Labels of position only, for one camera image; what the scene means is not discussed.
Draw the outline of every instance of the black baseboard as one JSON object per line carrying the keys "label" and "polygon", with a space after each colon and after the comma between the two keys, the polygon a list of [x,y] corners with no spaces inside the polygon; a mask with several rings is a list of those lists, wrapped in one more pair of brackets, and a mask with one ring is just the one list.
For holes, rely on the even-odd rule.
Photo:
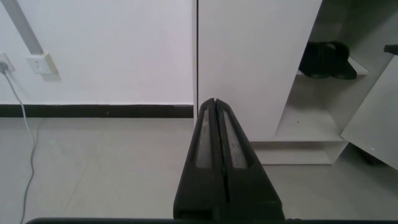
{"label": "black baseboard", "polygon": [[[193,105],[25,105],[31,118],[193,118]],[[0,105],[0,117],[20,118],[20,105]]]}

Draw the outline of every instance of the white cable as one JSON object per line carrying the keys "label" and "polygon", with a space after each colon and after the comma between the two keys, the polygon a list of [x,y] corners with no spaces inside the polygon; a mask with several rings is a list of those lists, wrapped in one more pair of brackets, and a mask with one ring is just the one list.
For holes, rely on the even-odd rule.
{"label": "white cable", "polygon": [[25,106],[24,106],[24,104],[22,103],[21,99],[19,99],[18,94],[17,94],[17,92],[16,92],[15,89],[14,89],[14,86],[12,85],[12,83],[11,83],[9,77],[7,76],[7,73],[4,72],[3,74],[4,74],[4,76],[6,77],[6,79],[7,79],[7,81],[8,81],[8,84],[10,84],[11,90],[12,90],[12,92],[14,93],[15,98],[17,98],[19,104],[21,105],[22,114],[23,114],[23,116],[24,116],[25,125],[26,125],[26,128],[27,128],[27,130],[28,130],[30,136],[32,137],[32,141],[33,141],[32,152],[30,153],[30,168],[32,169],[32,175],[30,176],[29,182],[28,182],[27,185],[26,185],[25,194],[24,194],[24,204],[23,204],[23,208],[22,208],[22,217],[21,217],[21,222],[20,222],[20,224],[23,224],[24,218],[25,218],[25,211],[26,211],[26,198],[27,198],[27,192],[28,192],[28,190],[29,190],[29,186],[30,186],[30,183],[32,182],[33,176],[35,175],[35,169],[34,169],[34,167],[33,167],[33,157],[34,157],[34,154],[35,154],[37,142],[36,142],[36,139],[35,139],[35,137],[34,137],[32,131],[30,130],[29,124],[27,123],[27,120],[26,120],[26,112],[25,112]]}

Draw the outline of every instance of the plug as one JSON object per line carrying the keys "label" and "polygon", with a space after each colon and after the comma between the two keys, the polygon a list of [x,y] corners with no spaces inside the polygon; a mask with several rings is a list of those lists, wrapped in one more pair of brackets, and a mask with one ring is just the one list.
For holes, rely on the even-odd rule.
{"label": "plug", "polygon": [[6,62],[0,62],[0,72],[3,73],[3,75],[6,75],[6,71],[8,70],[8,65]]}

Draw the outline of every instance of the white cabinet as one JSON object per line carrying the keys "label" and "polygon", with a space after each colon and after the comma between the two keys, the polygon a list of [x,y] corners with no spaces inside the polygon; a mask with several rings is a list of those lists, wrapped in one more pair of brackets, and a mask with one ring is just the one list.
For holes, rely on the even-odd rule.
{"label": "white cabinet", "polygon": [[398,169],[398,57],[373,86],[341,136]]}
{"label": "white cabinet", "polygon": [[[263,164],[334,163],[391,61],[383,47],[398,41],[398,2],[217,0],[199,1],[197,12],[196,103],[228,103]],[[344,42],[358,78],[298,71],[309,40]]]}
{"label": "white cabinet", "polygon": [[219,98],[249,140],[272,139],[321,1],[198,3],[198,104]]}

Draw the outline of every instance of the shoe cabinet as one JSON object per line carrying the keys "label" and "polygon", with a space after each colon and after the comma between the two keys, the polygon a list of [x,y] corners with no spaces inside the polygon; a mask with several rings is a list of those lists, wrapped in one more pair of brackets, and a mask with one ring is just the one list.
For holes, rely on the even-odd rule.
{"label": "shoe cabinet", "polygon": [[[392,61],[384,46],[398,42],[397,1],[199,1],[195,15],[195,108],[228,103],[263,164],[334,163]],[[357,79],[298,69],[308,41],[332,40],[349,47]]]}

